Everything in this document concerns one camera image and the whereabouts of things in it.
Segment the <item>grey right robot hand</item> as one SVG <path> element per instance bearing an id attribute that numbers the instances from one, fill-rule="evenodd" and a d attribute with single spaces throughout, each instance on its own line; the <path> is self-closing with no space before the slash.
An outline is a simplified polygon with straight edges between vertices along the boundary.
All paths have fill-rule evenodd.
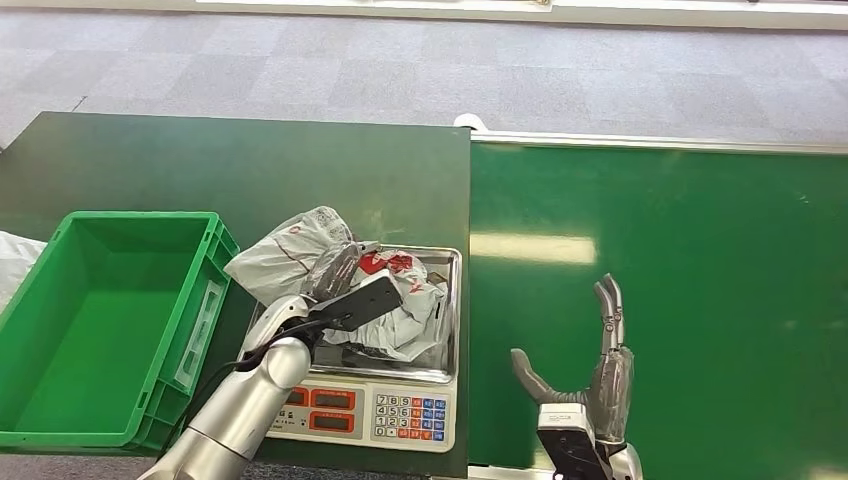
<path id="1" fill-rule="evenodd" d="M 625 431 L 631 405 L 634 355 L 625 344 L 622 291 L 607 273 L 593 285 L 601 307 L 600 358 L 590 384 L 580 391 L 563 392 L 552 388 L 533 370 L 524 350 L 510 350 L 512 369 L 519 383 L 538 405 L 574 403 L 582 405 L 585 418 L 596 439 L 619 444 Z"/>

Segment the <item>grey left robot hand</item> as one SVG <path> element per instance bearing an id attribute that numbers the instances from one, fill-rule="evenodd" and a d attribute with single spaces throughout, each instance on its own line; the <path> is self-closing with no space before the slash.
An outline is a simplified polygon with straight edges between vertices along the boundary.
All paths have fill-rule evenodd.
<path id="1" fill-rule="evenodd" d="M 356 242 L 339 242 L 321 253 L 306 275 L 300 293 L 315 303 L 339 297 L 350 290 L 361 258 Z"/>

